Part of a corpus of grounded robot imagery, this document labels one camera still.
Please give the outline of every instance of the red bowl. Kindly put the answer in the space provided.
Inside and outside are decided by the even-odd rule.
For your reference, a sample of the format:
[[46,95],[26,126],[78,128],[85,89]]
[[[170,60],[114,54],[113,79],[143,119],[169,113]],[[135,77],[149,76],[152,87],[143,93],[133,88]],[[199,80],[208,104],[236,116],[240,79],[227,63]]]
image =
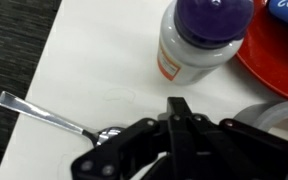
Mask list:
[[254,5],[237,57],[260,81],[288,98],[288,24],[268,12],[266,1],[254,0]]

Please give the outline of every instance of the purple lid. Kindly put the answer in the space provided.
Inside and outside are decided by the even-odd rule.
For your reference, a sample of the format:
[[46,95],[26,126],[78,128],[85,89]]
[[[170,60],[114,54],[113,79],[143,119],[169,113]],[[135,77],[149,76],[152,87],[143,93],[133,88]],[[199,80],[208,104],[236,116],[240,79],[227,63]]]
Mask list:
[[253,0],[178,0],[174,23],[192,45],[214,49],[244,37]]

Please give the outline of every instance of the bottle label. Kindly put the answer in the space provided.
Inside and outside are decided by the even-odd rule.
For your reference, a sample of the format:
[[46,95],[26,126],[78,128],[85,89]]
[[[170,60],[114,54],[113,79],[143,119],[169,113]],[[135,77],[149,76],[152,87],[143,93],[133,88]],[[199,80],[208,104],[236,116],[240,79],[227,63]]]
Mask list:
[[174,60],[172,60],[167,55],[161,43],[159,44],[157,63],[162,74],[170,81],[172,81],[175,78],[175,76],[181,69],[181,66],[176,64]]

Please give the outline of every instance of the white tabletop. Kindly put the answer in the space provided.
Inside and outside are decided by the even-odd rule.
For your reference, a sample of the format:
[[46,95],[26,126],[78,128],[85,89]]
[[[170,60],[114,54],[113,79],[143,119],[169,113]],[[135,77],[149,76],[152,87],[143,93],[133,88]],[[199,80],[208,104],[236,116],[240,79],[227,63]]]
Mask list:
[[[157,69],[162,14],[169,0],[63,0],[26,100],[90,130],[128,126],[166,111],[169,96],[217,123],[281,99],[233,59],[192,86]],[[72,161],[92,148],[78,135],[20,116],[1,180],[69,180]]]

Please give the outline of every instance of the black plastic object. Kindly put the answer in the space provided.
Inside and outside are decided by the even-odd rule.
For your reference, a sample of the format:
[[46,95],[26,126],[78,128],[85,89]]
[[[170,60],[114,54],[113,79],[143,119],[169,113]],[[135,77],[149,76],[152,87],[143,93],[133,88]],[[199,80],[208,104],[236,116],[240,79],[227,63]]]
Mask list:
[[124,180],[167,155],[144,180],[285,180],[288,141],[233,119],[213,124],[184,98],[168,98],[167,119],[144,118],[81,157],[74,180]]

